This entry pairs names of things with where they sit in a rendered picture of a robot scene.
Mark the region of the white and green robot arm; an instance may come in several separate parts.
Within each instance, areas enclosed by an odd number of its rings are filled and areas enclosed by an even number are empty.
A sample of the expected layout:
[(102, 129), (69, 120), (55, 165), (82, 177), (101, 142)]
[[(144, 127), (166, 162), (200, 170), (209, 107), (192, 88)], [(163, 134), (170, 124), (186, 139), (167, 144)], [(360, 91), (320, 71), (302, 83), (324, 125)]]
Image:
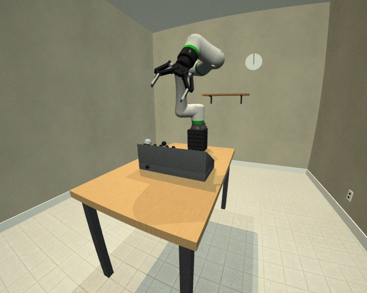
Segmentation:
[[(194, 73), (194, 76), (204, 76), (211, 69), (219, 69), (225, 61), (224, 53), (199, 34), (192, 34), (187, 38), (177, 59), (180, 56), (185, 56), (190, 59), (192, 66), (189, 69), (189, 73)], [(204, 130), (207, 127), (204, 122), (204, 105), (187, 104), (187, 96), (180, 102), (186, 89), (182, 78), (177, 75), (175, 75), (175, 83), (176, 116), (181, 118), (191, 117), (191, 130)]]

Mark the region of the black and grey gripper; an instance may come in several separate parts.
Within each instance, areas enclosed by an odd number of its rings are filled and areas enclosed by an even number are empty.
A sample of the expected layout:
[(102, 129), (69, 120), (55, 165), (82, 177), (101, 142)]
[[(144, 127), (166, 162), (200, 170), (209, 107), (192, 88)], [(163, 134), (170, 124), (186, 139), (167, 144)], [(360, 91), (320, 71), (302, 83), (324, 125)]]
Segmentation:
[[(171, 67), (172, 66), (172, 67)], [(183, 101), (184, 97), (187, 95), (188, 92), (193, 92), (194, 90), (194, 80), (193, 76), (194, 73), (189, 73), (189, 69), (191, 68), (192, 63), (189, 58), (185, 56), (181, 56), (177, 59), (176, 63), (173, 64), (171, 61), (157, 67), (154, 69), (154, 73), (156, 74), (154, 80), (151, 83), (151, 87), (154, 86), (156, 81), (158, 80), (159, 76), (167, 75), (167, 74), (175, 74), (178, 77), (181, 77), (185, 86), (185, 93), (180, 102)], [(171, 67), (167, 69), (168, 67)], [(189, 83), (186, 76), (189, 76)], [(190, 85), (190, 86), (189, 86)]]

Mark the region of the dark grey control console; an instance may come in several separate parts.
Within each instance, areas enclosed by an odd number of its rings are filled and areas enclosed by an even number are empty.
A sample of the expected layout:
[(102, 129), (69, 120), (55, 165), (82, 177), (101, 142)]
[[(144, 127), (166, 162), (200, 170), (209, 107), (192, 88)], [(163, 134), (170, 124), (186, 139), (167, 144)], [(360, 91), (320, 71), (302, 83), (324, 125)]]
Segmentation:
[[(151, 140), (137, 144), (139, 169), (205, 182), (214, 168), (214, 159), (206, 151), (170, 148), (163, 141), (151, 146)], [(165, 147), (163, 147), (165, 146)]]

